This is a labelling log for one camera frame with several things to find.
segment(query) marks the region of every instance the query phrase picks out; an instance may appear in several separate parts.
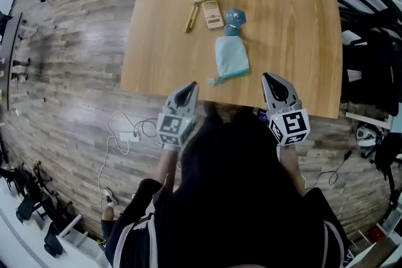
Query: black and white marker cube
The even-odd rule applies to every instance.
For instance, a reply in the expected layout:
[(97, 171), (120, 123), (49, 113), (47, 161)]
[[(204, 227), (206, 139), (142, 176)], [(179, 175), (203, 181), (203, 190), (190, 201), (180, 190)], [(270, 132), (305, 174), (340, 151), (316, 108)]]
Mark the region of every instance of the black and white marker cube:
[(194, 119), (159, 113), (156, 133), (162, 143), (182, 146), (193, 129)]
[(268, 127), (282, 146), (302, 142), (310, 133), (306, 109), (273, 114)]

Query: black cable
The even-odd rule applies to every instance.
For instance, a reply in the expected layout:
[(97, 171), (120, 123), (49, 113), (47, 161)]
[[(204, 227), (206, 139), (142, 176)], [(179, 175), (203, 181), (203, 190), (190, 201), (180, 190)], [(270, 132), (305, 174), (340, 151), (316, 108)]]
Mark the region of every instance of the black cable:
[[(333, 186), (333, 185), (335, 184), (335, 182), (338, 180), (338, 170), (340, 169), (340, 167), (341, 167), (342, 165), (344, 165), (345, 161), (346, 161), (347, 159), (349, 159), (349, 156), (350, 156), (351, 154), (352, 154), (352, 151), (351, 151), (351, 150), (348, 150), (348, 151), (345, 153), (343, 162), (340, 164), (340, 166), (338, 166), (338, 168), (337, 168), (336, 170), (321, 172), (321, 173), (318, 175), (317, 180), (315, 180), (315, 183), (314, 183), (312, 186), (306, 188), (306, 190), (309, 190), (309, 189), (311, 189), (311, 188), (314, 188), (315, 185), (318, 183), (318, 180), (320, 179), (321, 175), (326, 174), (326, 173), (332, 173), (332, 176), (330, 176), (329, 179), (328, 179), (328, 185), (329, 185), (329, 186)], [(334, 177), (334, 175), (336, 175), (337, 177), (336, 177), (335, 181), (331, 183), (331, 179)]]
[(151, 122), (150, 120), (158, 120), (158, 119), (156, 119), (156, 118), (154, 118), (154, 117), (150, 117), (149, 119), (145, 119), (145, 120), (142, 120), (142, 121), (139, 121), (139, 122), (137, 122), (135, 125), (134, 125), (134, 130), (133, 130), (133, 133), (134, 133), (134, 136), (136, 136), (136, 128), (137, 128), (137, 125), (138, 124), (140, 124), (140, 123), (142, 123), (141, 124), (141, 132), (146, 136), (146, 137), (148, 137), (148, 138), (152, 138), (152, 137), (156, 137), (157, 136), (157, 134), (155, 133), (155, 135), (154, 136), (149, 136), (149, 135), (147, 135), (145, 132), (144, 132), (144, 123), (145, 122), (148, 122), (148, 123), (151, 123), (153, 126), (155, 126), (155, 130), (156, 130), (156, 125), (155, 125), (155, 123), (154, 122)]

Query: gold pen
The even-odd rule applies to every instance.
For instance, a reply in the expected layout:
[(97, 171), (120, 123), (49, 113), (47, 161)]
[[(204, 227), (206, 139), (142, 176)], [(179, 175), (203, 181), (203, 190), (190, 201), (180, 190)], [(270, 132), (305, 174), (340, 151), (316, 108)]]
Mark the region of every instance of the gold pen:
[(198, 5), (198, 3), (194, 3), (193, 8), (191, 9), (190, 16), (188, 17), (187, 24), (185, 25), (185, 27), (183, 29), (183, 31), (185, 33), (188, 33), (189, 31), (191, 31), (193, 29), (194, 21), (195, 21), (195, 18), (197, 17), (199, 7), (200, 6)]

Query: red object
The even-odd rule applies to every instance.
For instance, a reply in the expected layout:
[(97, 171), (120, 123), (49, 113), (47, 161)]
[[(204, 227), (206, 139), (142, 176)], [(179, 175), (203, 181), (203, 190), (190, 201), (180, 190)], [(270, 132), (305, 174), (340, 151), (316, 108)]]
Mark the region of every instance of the red object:
[(373, 244), (374, 242), (377, 242), (379, 239), (383, 238), (384, 234), (379, 227), (373, 225), (369, 230), (367, 230), (366, 237)]

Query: white stripe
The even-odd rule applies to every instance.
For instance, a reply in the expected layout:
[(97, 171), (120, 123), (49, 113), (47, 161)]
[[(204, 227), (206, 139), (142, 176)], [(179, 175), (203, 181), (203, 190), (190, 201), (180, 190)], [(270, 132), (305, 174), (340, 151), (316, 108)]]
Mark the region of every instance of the white stripe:
[(328, 228), (324, 221), (324, 253), (322, 255), (322, 265), (321, 267), (325, 267), (325, 263), (327, 261), (327, 251), (328, 251)]
[(119, 241), (116, 246), (116, 250), (114, 251), (114, 257), (113, 257), (113, 267), (114, 268), (120, 268), (120, 260), (121, 260), (121, 253), (123, 251), (124, 243), (126, 242), (128, 233), (131, 231), (133, 228), (133, 223), (128, 225), (123, 229), (123, 231), (120, 234)]
[(345, 260), (344, 242), (342, 241), (342, 238), (340, 237), (340, 234), (339, 234), (338, 230), (335, 228), (335, 226), (334, 226), (332, 223), (330, 223), (330, 222), (328, 222), (328, 221), (325, 221), (325, 220), (324, 220), (324, 223), (325, 223), (328, 227), (330, 227), (330, 229), (332, 230), (332, 232), (333, 232), (334, 235), (335, 235), (335, 238), (336, 238), (337, 241), (338, 241), (338, 244), (339, 244), (339, 253), (340, 253), (340, 264), (339, 264), (339, 267), (343, 267), (343, 266), (344, 266), (344, 260)]
[(158, 268), (158, 244), (156, 243), (155, 216), (148, 221), (149, 232), (149, 268)]

